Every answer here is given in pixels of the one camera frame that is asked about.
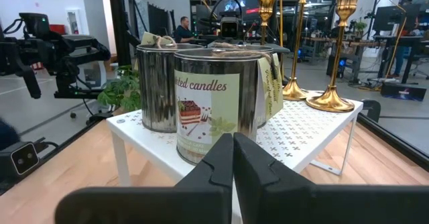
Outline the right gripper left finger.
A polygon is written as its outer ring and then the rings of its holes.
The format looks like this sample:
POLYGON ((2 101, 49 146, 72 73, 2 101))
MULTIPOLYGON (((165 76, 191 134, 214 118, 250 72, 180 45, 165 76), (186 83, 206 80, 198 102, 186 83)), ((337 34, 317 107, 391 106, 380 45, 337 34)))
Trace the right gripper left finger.
POLYGON ((230 223, 233 136, 226 133, 173 187, 90 187, 66 195, 58 224, 230 223))

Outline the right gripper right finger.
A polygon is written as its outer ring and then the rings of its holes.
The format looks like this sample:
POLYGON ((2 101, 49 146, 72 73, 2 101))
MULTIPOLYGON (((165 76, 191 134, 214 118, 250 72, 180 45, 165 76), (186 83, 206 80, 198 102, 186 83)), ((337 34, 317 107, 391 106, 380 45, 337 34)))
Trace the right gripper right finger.
POLYGON ((427 186, 315 184, 241 133, 234 147, 244 223, 428 224, 427 186))

